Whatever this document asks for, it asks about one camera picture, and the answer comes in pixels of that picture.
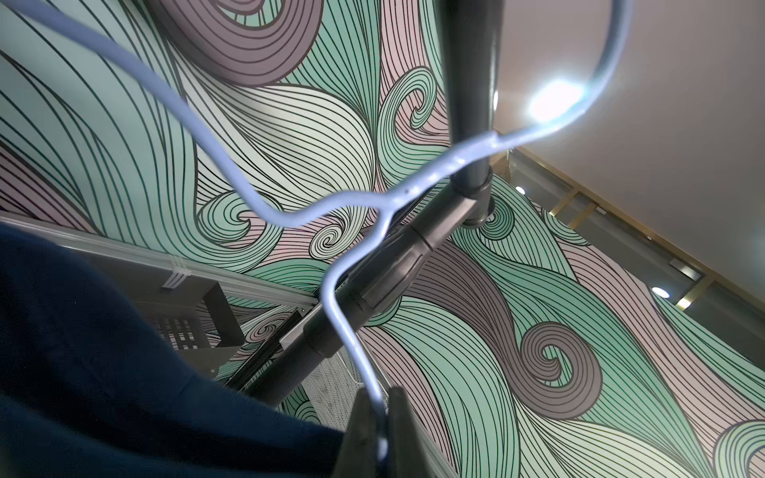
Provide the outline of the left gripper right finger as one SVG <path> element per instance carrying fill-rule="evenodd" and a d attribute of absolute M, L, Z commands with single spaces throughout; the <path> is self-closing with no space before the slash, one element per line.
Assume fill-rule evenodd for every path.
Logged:
<path fill-rule="evenodd" d="M 386 477 L 432 477 L 418 421 L 403 388 L 392 388 L 388 395 L 388 458 Z"/>

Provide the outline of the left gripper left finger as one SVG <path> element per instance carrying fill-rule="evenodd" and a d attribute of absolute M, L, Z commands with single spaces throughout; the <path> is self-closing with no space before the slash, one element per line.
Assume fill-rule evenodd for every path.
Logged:
<path fill-rule="evenodd" d="M 379 474 L 379 417 L 369 394 L 359 390 L 344 433 L 333 478 L 375 478 Z"/>

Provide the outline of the light blue wire hanger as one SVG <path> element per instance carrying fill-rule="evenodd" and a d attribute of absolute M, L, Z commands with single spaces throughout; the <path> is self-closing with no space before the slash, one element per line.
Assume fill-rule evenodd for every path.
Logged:
<path fill-rule="evenodd" d="M 345 206 L 362 206 L 379 210 L 383 205 L 385 193 L 366 191 L 341 191 L 327 196 L 303 209 L 295 212 L 281 212 L 264 202 L 261 196 L 245 179 L 240 169 L 230 159 L 222 145 L 213 137 L 209 128 L 189 109 L 188 105 L 173 91 L 165 81 L 157 77 L 151 69 L 139 61 L 133 54 L 123 49 L 111 39 L 97 31 L 73 20 L 49 4 L 41 1 L 13 1 L 9 5 L 15 12 L 45 25 L 46 27 L 66 36 L 72 41 L 93 50 L 100 56 L 117 64 L 133 76 L 144 88 L 153 93 L 177 117 L 181 124 L 190 131 L 199 145 L 216 162 L 223 175 L 232 184 L 245 203 L 267 222 L 282 227 L 297 227 L 311 222 L 329 212 Z M 593 79 L 581 101 L 571 107 L 565 114 L 536 125 L 520 129 L 508 135 L 488 133 L 483 139 L 478 139 L 476 145 L 485 147 L 488 153 L 496 153 L 502 147 L 516 147 L 528 141 L 537 141 L 547 135 L 563 129 L 577 117 L 583 115 L 586 109 L 597 100 L 605 85 L 610 81 L 624 49 L 627 31 L 630 23 L 632 6 L 627 1 L 617 1 L 612 8 L 612 20 L 604 53 Z"/>

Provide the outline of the navy Mickey print t-shirt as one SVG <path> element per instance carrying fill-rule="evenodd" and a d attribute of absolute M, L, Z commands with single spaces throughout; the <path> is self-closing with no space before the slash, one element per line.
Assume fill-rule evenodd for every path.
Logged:
<path fill-rule="evenodd" d="M 5 477 L 327 477 L 338 430 L 204 378 L 105 278 L 1 230 Z"/>

